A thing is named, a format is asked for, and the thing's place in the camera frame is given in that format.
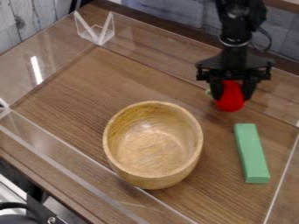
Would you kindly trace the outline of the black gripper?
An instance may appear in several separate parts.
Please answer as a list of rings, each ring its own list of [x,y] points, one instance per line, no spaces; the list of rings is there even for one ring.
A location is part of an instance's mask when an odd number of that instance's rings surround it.
[[[242,99],[250,99],[257,83],[270,80],[274,61],[248,51],[245,46],[222,46],[218,54],[196,63],[196,80],[209,83],[212,98],[221,98],[222,80],[242,81]]]

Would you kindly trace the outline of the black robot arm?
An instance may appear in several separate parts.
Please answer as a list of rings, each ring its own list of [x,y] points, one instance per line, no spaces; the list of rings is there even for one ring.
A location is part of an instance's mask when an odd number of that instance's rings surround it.
[[[242,100],[250,99],[257,83],[270,79],[274,62],[248,52],[253,32],[266,35],[269,48],[270,36],[260,25],[266,20],[266,7],[262,0],[214,0],[221,24],[218,42],[220,52],[196,63],[196,80],[209,84],[214,100],[224,96],[224,81],[240,81]]]

